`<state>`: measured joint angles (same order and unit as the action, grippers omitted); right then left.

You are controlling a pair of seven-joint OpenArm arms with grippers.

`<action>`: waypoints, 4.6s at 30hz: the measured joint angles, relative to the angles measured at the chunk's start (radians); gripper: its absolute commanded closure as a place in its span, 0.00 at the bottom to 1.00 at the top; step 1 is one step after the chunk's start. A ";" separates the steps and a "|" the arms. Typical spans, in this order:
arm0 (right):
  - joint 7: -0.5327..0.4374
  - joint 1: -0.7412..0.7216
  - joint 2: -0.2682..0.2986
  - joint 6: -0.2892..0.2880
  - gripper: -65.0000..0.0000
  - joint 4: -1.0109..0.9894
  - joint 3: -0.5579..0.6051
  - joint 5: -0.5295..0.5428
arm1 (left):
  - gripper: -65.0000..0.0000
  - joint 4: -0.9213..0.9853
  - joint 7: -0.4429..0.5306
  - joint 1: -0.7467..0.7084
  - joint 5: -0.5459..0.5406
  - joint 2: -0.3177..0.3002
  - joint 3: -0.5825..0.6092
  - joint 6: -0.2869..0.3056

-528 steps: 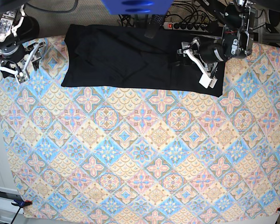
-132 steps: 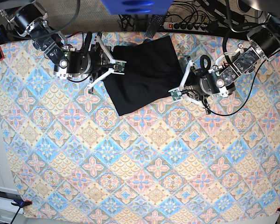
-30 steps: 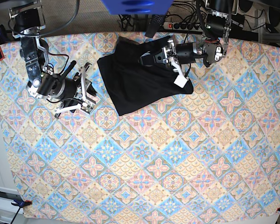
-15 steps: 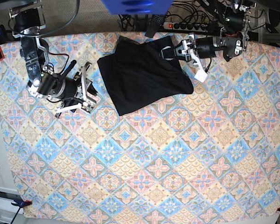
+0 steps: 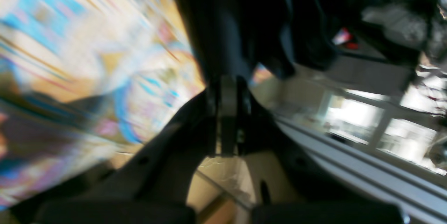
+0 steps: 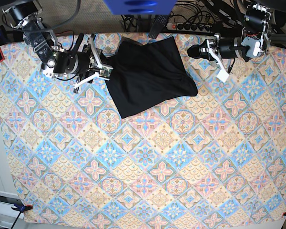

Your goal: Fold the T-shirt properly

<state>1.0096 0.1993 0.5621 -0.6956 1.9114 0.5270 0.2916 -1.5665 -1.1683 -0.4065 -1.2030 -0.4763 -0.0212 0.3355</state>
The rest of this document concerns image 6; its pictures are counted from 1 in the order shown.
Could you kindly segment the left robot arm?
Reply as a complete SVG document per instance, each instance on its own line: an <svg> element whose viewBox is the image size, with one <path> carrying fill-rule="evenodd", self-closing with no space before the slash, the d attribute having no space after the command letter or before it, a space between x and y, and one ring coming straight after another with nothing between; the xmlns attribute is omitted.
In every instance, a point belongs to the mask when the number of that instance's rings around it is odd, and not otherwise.
<svg viewBox="0 0 286 229"><path fill-rule="evenodd" d="M268 7L255 1L248 4L245 14L240 11L236 0L233 1L233 6L222 0L204 0L203 3L233 30L228 33L228 36L215 32L212 38L205 39L202 44L191 46L187 54L194 59L215 62L220 66L217 78L226 82L234 63L225 67L223 60L242 59L248 62L266 53L270 44L271 12Z"/></svg>

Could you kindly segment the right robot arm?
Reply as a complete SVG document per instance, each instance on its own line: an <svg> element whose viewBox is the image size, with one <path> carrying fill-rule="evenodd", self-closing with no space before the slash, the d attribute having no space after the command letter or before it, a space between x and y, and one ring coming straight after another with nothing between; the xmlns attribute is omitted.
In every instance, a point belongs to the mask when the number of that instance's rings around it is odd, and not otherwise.
<svg viewBox="0 0 286 229"><path fill-rule="evenodd" d="M8 27L22 32L25 43L41 60L41 73L60 81L75 79L74 93L95 78L108 81L113 67L102 62L102 51L95 47L94 41L88 39L87 44L82 44L84 34L80 33L70 48L63 48L53 29L45 26L39 17L41 11L42 7L36 0L20 1L2 11L3 23L7 24L6 17L10 16L14 23Z"/></svg>

